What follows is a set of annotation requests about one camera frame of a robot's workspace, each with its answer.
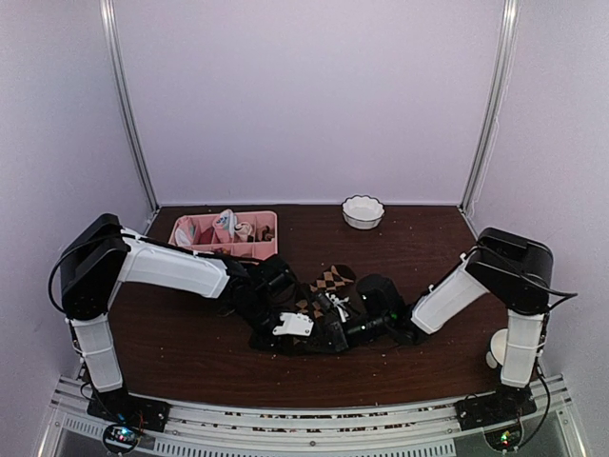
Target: white wall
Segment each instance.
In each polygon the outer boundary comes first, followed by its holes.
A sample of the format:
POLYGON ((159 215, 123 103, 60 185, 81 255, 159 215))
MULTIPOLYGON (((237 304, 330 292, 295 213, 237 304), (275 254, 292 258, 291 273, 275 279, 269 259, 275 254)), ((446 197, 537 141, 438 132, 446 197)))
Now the white wall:
POLYGON ((501 0, 131 0, 116 17, 161 203, 456 204, 501 0))
POLYGON ((609 411, 609 3, 523 2, 499 135, 474 206, 547 244, 553 286, 580 298, 552 316, 545 364, 564 373, 597 456, 609 411))
POLYGON ((142 229, 95 0, 0 1, 0 455, 28 456, 77 359, 46 294, 61 250, 103 211, 142 229))

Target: dark wood tabletop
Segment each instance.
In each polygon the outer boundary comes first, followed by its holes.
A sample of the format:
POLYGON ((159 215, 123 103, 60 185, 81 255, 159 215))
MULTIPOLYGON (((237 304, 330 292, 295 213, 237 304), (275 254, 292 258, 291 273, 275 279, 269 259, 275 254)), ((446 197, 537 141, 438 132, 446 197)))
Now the dark wood tabletop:
MULTIPOLYGON (((215 207, 166 207, 149 236, 166 241, 185 214, 215 207)), ((359 278, 393 279, 406 303, 417 300, 459 261, 474 238, 450 207, 386 207, 371 231, 350 228, 340 206, 232 207, 269 209, 279 218, 279 252, 310 282, 332 264, 359 278)), ((128 388, 174 400, 242 407, 357 407, 409 403, 494 389, 484 354, 506 326, 491 296, 455 316, 421 346, 395 348, 383 337, 340 355, 286 357, 250 349, 248 325, 220 317, 220 304, 179 290, 124 284, 110 325, 128 388)))

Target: metal frame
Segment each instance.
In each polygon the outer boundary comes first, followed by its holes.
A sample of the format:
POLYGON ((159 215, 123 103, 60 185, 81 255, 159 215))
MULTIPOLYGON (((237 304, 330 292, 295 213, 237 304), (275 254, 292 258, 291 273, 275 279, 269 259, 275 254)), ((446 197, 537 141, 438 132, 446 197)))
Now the metal frame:
MULTIPOLYGON (((571 427, 563 432, 571 457, 585 457, 585 446, 577 433, 580 423, 571 411, 566 385, 561 376, 547 381, 551 410, 563 415, 571 427)), ((38 457, 56 455, 62 430, 93 439, 101 437, 107 423, 87 415, 88 401, 80 394, 82 384, 60 378, 36 448, 38 457)), ((538 406, 535 416, 541 416, 545 390, 539 381, 531 388, 538 406)), ((84 393, 90 395, 88 387, 84 393)), ((170 457, 450 457, 455 455, 456 438, 482 433, 481 429, 461 431, 453 406, 460 399, 329 409, 220 407, 165 400, 171 405, 165 432, 147 432, 138 450, 170 457)))
POLYGON ((123 57, 121 56, 121 49, 118 41, 118 30, 116 28, 116 19, 114 16, 114 1, 100 0, 100 9, 102 12, 104 33, 106 34, 106 40, 108 41, 110 60, 112 61, 112 67, 114 69, 114 82, 116 83, 119 103, 121 106, 121 115, 125 125, 131 155, 133 156, 133 162, 135 163, 135 168, 140 179, 140 183, 144 188, 144 193, 146 194, 147 203, 150 210, 156 211, 159 208, 159 204, 156 199, 156 195, 154 194, 154 188, 152 187, 150 175, 146 166, 146 160, 144 159, 144 153, 142 152, 142 144, 135 126, 133 108, 129 99, 127 79, 125 77, 123 57))
POLYGON ((465 215, 470 213, 470 209, 472 208, 472 204, 476 197, 476 192, 480 186, 480 180, 483 177, 484 165, 488 160, 489 153, 493 146, 492 141, 495 133, 497 116, 501 99, 505 93, 506 80, 512 62, 519 10, 520 0, 505 0, 499 47, 497 49, 497 59, 495 62, 495 72, 493 74, 488 104, 486 106, 486 114, 484 115, 472 169, 467 180, 467 186, 465 187, 465 194, 463 195, 460 205, 460 208, 465 215))

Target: white bracket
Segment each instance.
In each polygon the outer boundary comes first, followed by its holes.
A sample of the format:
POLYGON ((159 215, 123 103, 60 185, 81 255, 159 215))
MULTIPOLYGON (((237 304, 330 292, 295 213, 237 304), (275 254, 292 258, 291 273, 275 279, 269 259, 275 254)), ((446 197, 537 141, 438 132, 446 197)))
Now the white bracket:
POLYGON ((309 336, 311 334, 313 321, 308 316, 294 312, 282 312, 279 318, 282 324, 273 329, 273 335, 309 336))

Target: white round object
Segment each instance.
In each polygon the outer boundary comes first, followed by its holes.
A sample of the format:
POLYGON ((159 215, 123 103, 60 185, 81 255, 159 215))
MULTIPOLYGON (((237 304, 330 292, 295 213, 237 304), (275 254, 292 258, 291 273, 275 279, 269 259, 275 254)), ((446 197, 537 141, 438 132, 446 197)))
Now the white round object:
POLYGON ((488 363, 488 355, 490 354, 492 356, 493 359, 495 359, 495 362, 501 366, 503 366, 503 363, 505 362, 505 352, 507 351, 507 328, 503 328, 497 332, 495 332, 495 334, 493 335, 493 337, 491 338, 491 344, 490 344, 490 350, 488 352, 488 354, 486 355, 486 363, 488 364, 488 366, 490 366, 491 368, 496 368, 497 365, 495 365, 494 367, 491 366, 491 364, 488 363))
POLYGON ((344 221, 354 229, 373 229, 381 223, 383 216, 383 204, 376 198, 356 195, 343 203, 344 221))

